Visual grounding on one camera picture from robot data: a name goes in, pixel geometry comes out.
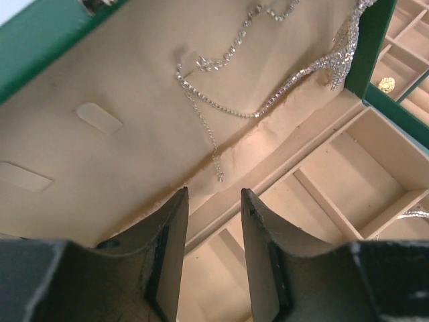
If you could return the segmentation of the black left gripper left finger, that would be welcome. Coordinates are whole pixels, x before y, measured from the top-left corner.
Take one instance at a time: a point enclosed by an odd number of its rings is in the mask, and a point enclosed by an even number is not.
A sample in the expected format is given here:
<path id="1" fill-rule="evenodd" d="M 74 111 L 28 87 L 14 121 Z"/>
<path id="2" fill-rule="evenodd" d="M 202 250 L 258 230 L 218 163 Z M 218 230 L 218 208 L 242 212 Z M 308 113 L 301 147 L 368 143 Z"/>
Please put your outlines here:
<path id="1" fill-rule="evenodd" d="M 188 189 L 94 248 L 1 240 L 2 321 L 175 321 Z"/>

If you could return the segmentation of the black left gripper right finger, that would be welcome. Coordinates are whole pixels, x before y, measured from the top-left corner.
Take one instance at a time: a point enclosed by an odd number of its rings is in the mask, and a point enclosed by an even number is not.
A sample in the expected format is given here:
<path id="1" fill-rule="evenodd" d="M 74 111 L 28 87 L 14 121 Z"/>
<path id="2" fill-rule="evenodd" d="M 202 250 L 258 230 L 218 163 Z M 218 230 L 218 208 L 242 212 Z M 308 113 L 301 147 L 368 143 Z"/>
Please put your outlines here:
<path id="1" fill-rule="evenodd" d="M 428 242 L 332 246 L 241 191 L 254 321 L 427 321 Z"/>

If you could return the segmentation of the green jewelry box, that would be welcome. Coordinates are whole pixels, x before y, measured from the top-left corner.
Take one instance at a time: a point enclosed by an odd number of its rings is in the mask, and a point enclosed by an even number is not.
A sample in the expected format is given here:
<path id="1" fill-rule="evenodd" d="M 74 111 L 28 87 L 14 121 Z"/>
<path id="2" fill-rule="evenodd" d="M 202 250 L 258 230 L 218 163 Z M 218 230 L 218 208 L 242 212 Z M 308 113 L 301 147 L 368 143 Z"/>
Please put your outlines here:
<path id="1" fill-rule="evenodd" d="M 241 191 L 428 242 L 428 147 L 365 95 L 377 1 L 32 1 L 1 22 L 1 240 L 87 248 L 188 189 L 175 321 L 254 321 Z"/>

